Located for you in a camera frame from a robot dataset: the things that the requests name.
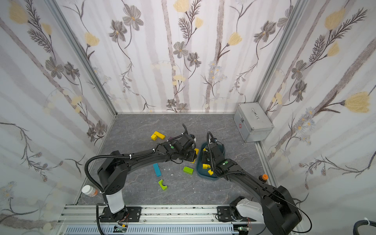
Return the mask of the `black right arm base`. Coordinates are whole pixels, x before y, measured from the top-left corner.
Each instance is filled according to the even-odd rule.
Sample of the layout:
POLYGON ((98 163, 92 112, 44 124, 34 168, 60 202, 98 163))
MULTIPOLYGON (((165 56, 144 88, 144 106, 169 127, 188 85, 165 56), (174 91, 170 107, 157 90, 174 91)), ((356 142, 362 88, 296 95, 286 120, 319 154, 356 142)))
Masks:
POLYGON ((255 222, 254 219, 241 216, 240 213, 237 211, 236 205, 243 199, 245 199, 245 197, 239 196, 228 206, 218 206, 216 208, 216 219, 219 222, 246 222, 248 220, 250 220, 251 222, 255 222))

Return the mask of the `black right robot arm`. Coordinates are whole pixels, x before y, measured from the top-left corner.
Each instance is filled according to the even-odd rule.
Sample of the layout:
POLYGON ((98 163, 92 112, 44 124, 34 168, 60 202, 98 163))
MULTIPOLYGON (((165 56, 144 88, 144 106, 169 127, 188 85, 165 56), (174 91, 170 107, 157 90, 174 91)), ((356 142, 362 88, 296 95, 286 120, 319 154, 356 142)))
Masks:
POLYGON ((246 172, 240 164, 226 159, 222 143, 209 142, 205 146, 211 170, 218 178, 239 184, 261 205, 266 228, 273 235, 288 235, 302 221, 302 215, 290 192, 283 186, 275 188, 246 172))

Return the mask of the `yellow rectangular block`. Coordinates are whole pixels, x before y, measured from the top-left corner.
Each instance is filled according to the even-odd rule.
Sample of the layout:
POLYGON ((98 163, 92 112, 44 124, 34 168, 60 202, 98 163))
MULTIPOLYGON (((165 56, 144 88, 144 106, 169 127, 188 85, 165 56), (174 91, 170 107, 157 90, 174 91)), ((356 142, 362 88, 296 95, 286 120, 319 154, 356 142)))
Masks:
POLYGON ((202 165, 202 168, 203 168, 203 169, 208 169, 208 168, 211 168, 211 167, 210 167, 210 165, 208 165, 208 164, 203 164, 203 165, 202 165))

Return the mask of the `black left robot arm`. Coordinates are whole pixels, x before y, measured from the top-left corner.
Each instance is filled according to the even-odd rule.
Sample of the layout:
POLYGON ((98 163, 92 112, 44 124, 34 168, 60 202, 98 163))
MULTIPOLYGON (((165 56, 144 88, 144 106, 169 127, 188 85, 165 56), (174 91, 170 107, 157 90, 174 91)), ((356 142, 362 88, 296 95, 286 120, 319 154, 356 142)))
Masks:
POLYGON ((127 175, 139 168, 177 160, 192 162, 197 158, 195 136, 184 134, 156 145, 151 150, 121 154, 118 151, 104 156, 98 169, 101 192, 110 212, 116 214, 125 209, 122 189, 127 175))

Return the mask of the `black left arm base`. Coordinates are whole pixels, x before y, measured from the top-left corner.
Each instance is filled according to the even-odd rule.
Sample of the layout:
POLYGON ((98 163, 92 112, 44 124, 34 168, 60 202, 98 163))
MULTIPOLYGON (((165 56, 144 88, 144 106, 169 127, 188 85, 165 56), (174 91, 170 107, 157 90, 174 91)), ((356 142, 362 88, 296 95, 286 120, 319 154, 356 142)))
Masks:
POLYGON ((125 207, 117 213, 111 213, 109 207, 105 207, 99 214, 100 222, 139 222, 142 207, 125 207))

